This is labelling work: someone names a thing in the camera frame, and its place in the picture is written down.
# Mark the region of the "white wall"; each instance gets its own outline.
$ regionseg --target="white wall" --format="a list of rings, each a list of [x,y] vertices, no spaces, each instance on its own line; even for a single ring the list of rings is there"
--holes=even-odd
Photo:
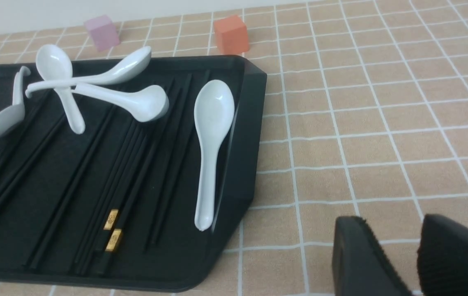
[[[302,2],[302,0],[0,0],[0,34],[83,24]]]

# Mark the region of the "black chopstick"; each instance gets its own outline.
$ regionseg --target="black chopstick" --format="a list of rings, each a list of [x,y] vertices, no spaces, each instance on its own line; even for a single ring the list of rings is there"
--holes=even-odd
[[[27,124],[25,125],[24,129],[16,139],[14,144],[9,144],[6,148],[3,149],[3,151],[0,154],[0,173],[2,172],[2,169],[4,168],[5,164],[11,159],[12,154],[15,152],[15,150],[18,148],[18,145],[22,142],[22,139],[24,138],[25,134],[27,133],[27,130],[29,127],[32,125],[33,120],[37,117],[37,115],[40,113],[40,110],[44,107],[48,99],[45,99],[46,94],[49,94],[49,91],[46,91],[44,94],[42,94],[42,97],[40,97],[37,106],[33,107],[31,109],[31,112],[28,116]]]
[[[104,188],[102,190],[101,195],[97,197],[95,208],[91,212],[91,216],[88,221],[88,224],[84,228],[84,233],[82,234],[82,239],[76,251],[74,261],[70,265],[70,270],[72,270],[74,266],[77,265],[81,260],[81,256],[84,253],[84,248],[86,248],[88,237],[91,235],[91,232],[93,230],[95,219],[97,218],[97,214],[102,210],[102,206],[105,202],[104,198],[107,197],[107,191],[109,190],[111,181],[115,178],[115,174],[117,174],[117,169],[121,163],[122,158],[124,157],[124,152],[127,148],[127,145],[131,140],[131,136],[133,133],[132,132],[133,126],[134,126],[134,122],[132,119],[130,119],[129,124],[127,125],[127,133],[123,133],[121,138],[119,138],[119,143],[122,143],[122,145],[119,148],[119,152],[115,155],[113,159],[113,165],[111,169],[108,170],[108,174],[106,175],[106,178],[104,181]]]
[[[101,142],[102,137],[108,129],[109,123],[111,122],[116,109],[117,108],[114,105],[112,105],[108,108],[106,114],[104,114],[104,117],[101,120],[101,124],[97,128],[96,133],[94,133],[93,137],[91,138],[87,150],[84,152],[84,155],[82,156],[80,163],[75,169],[72,178],[68,182],[68,185],[66,186],[57,205],[55,205],[55,210],[53,214],[49,217],[46,226],[40,234],[37,242],[35,242],[31,254],[27,258],[23,266],[30,266],[31,270],[36,270],[38,268],[38,265],[40,264],[40,261],[44,256],[44,253],[48,249],[48,245],[50,244],[51,239],[55,236],[57,232],[58,225],[62,220],[63,216],[65,215],[65,212],[69,206],[70,201],[72,200],[72,197],[74,196],[78,184],[84,177],[84,173],[89,163],[91,162],[91,159],[95,155],[95,151],[99,147],[99,143]]]
[[[208,82],[210,78],[210,70],[205,72],[203,78],[203,86]],[[173,157],[170,160],[170,173],[166,177],[166,182],[164,183],[164,188],[162,192],[162,196],[164,197],[161,200],[161,205],[157,208],[157,223],[153,228],[153,233],[150,238],[150,245],[157,244],[157,240],[159,239],[159,235],[161,233],[162,227],[164,225],[164,219],[166,217],[166,212],[168,211],[168,207],[170,206],[170,201],[172,199],[173,191],[175,189],[177,180],[179,178],[179,172],[181,170],[181,165],[183,164],[184,158],[187,155],[188,144],[190,141],[191,136],[194,134],[195,125],[193,124],[193,110],[191,112],[191,119],[189,122],[185,122],[181,129],[181,142],[176,146],[176,152],[173,152]],[[144,244],[144,250],[148,248],[148,236],[147,241]]]
[[[12,191],[18,185],[18,183],[25,177],[27,172],[29,172],[35,161],[44,153],[44,150],[48,144],[55,138],[55,135],[58,133],[60,128],[63,126],[65,115],[62,114],[57,121],[53,124],[53,128],[49,131],[44,139],[37,145],[35,150],[30,154],[30,156],[22,163],[18,170],[13,171],[0,185],[0,210],[2,206],[7,201],[8,197],[12,194]]]

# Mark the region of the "spoon handle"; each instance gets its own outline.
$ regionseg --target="spoon handle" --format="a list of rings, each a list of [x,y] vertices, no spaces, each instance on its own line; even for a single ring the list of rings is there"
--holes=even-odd
[[[201,172],[199,173],[198,202],[194,223],[200,231],[207,230],[214,220],[215,171],[219,149],[203,153],[201,147]]]
[[[71,90],[67,88],[55,88],[55,92],[59,95],[62,102],[71,130],[79,135],[84,133],[86,124],[84,123],[84,118],[78,109]]]

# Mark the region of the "white grout line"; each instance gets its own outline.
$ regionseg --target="white grout line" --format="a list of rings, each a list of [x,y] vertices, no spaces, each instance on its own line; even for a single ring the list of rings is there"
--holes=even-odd
[[[309,4],[307,4],[307,7],[308,7],[307,8],[307,17],[309,18],[309,21],[311,22],[311,10],[310,10]],[[318,42],[316,42],[316,37],[314,36],[314,27],[312,25],[312,22],[311,22],[311,34],[312,34],[313,41],[314,41],[314,48],[316,49],[316,51],[318,51]],[[355,201],[356,200],[356,195],[354,193],[353,183],[351,182],[351,179],[350,179],[350,173],[349,173],[349,169],[347,167],[347,158],[345,157],[345,153],[344,153],[344,150],[343,150],[343,144],[341,143],[341,137],[340,137],[340,134],[339,134],[339,129],[338,129],[337,121],[336,121],[336,116],[334,115],[333,105],[332,105],[332,101],[331,101],[331,94],[328,91],[327,80],[325,79],[325,71],[324,71],[324,67],[323,67],[323,62],[322,62],[322,59],[321,59],[319,54],[317,55],[317,57],[318,57],[318,65],[320,67],[319,71],[320,71],[320,74],[322,75],[323,85],[324,85],[324,88],[325,88],[325,95],[327,96],[329,112],[331,113],[331,119],[332,119],[332,122],[333,122],[334,131],[335,131],[335,134],[336,134],[336,139],[337,139],[337,142],[338,142],[339,153],[340,153],[340,156],[341,156],[341,163],[345,166],[345,168],[344,168],[345,178],[347,179],[347,184],[348,184],[348,187],[349,187],[349,192],[350,192],[351,199]],[[360,210],[358,208],[358,204],[356,202],[354,202],[353,206],[354,206],[355,214],[360,216]]]
[[[181,20],[179,21],[179,32],[177,33],[177,39],[175,39],[175,46],[173,47],[172,57],[175,56],[177,51],[177,45],[179,44],[179,37],[181,37],[181,28],[183,28],[183,16],[181,15]]]
[[[274,6],[274,19],[277,22],[277,11],[276,6]],[[279,30],[276,26],[276,37],[279,39]],[[281,46],[277,44],[277,53],[279,55],[279,69],[281,71],[281,91],[283,92],[283,108],[285,110],[285,122],[287,125],[287,137],[288,141],[288,153],[290,158],[290,166],[294,167],[294,154],[292,153],[292,141],[290,141],[290,123],[288,120],[288,108],[287,108],[287,97],[285,94],[285,79],[283,77],[283,62],[281,60]],[[308,294],[310,291],[309,285],[309,274],[307,273],[307,259],[305,257],[305,248],[303,247],[303,225],[301,221],[301,213],[300,213],[300,205],[298,203],[298,191],[297,191],[297,183],[296,183],[296,173],[292,172],[292,187],[294,191],[294,201],[295,201],[295,209],[296,209],[296,219],[297,219],[297,226],[298,226],[298,233],[300,236],[300,244],[301,246],[301,259],[302,259],[302,269],[303,269],[303,283],[305,292]]]
[[[419,12],[419,11],[415,8],[415,6],[413,5],[412,0],[410,0],[409,3],[410,3],[410,5],[412,6],[412,8],[413,8],[414,12],[416,13],[417,17],[418,17],[418,18],[420,19],[420,21],[423,23],[424,20],[422,19],[421,15],[420,15],[420,12]],[[445,54],[445,51],[444,51],[444,49],[442,48],[442,45],[440,44],[439,41],[437,41],[437,39],[435,39],[435,35],[433,35],[433,32],[429,29],[429,27],[428,27],[425,23],[424,23],[424,26],[425,26],[427,32],[429,33],[429,35],[435,40],[435,42],[437,43],[437,45],[438,45],[438,47],[440,48],[440,50],[442,51],[442,53]],[[450,64],[452,65],[452,67],[453,67],[453,69],[455,70],[455,72],[458,73],[458,70],[455,68],[454,64],[451,62],[451,60],[450,60],[449,58],[448,58],[448,61],[449,61]],[[407,65],[407,62],[406,62],[406,66],[407,66],[407,69],[410,71],[411,75],[413,76],[413,73],[412,73],[412,71],[411,71],[409,65]],[[468,86],[467,83],[465,83],[465,80],[463,79],[463,77],[461,77],[461,79],[462,79],[462,81],[464,82],[465,86]],[[419,90],[420,90],[420,92],[421,92],[421,94],[422,94],[424,100],[427,101],[427,98],[425,97],[424,93],[422,92],[420,86],[418,86],[418,88],[419,88]],[[436,117],[435,112],[433,111],[433,109],[431,108],[430,105],[428,105],[427,107],[429,108],[429,111],[431,112],[431,115],[433,116],[433,119],[435,120],[437,126],[438,126],[439,128],[441,128],[442,126],[440,125],[440,122],[438,121],[438,118]],[[446,135],[446,133],[444,132],[443,129],[441,129],[441,132],[442,132],[442,136],[443,136],[444,139],[446,140],[446,144],[448,145],[448,147],[450,148],[450,150],[451,150],[451,152],[452,152],[452,154],[453,154],[453,157],[456,159],[456,162],[457,162],[459,168],[461,169],[462,174],[464,175],[465,180],[466,180],[467,183],[468,183],[468,174],[467,174],[467,172],[466,172],[466,169],[464,168],[462,162],[461,162],[460,159],[459,159],[459,156],[457,155],[455,149],[453,148],[452,144],[450,143],[449,138],[447,137],[447,135]]]

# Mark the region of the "spoon bowl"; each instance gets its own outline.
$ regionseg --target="spoon bowl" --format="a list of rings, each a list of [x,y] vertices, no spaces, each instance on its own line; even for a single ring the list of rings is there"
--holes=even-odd
[[[201,171],[194,223],[200,231],[208,229],[214,219],[217,155],[232,126],[234,111],[234,97],[223,81],[209,81],[200,90],[194,107],[194,121],[201,146]]]
[[[47,54],[48,56],[57,56],[57,59],[53,61],[57,67],[59,66],[58,64],[62,64],[64,69],[71,68],[70,58],[68,56],[60,57],[61,53],[57,53],[58,51],[62,50],[58,47],[55,49],[48,48]],[[89,83],[95,84],[97,86],[109,86],[111,84],[126,82],[144,71],[144,69],[146,69],[150,63],[151,58],[152,48],[145,46],[129,54],[126,56],[126,58],[123,58],[117,65],[105,73],[91,76],[74,77],[69,79],[44,79],[49,81],[41,81],[30,84],[27,90],[25,90],[25,95],[30,97],[31,93],[37,90],[45,90],[47,88],[67,88],[75,86],[78,83]]]

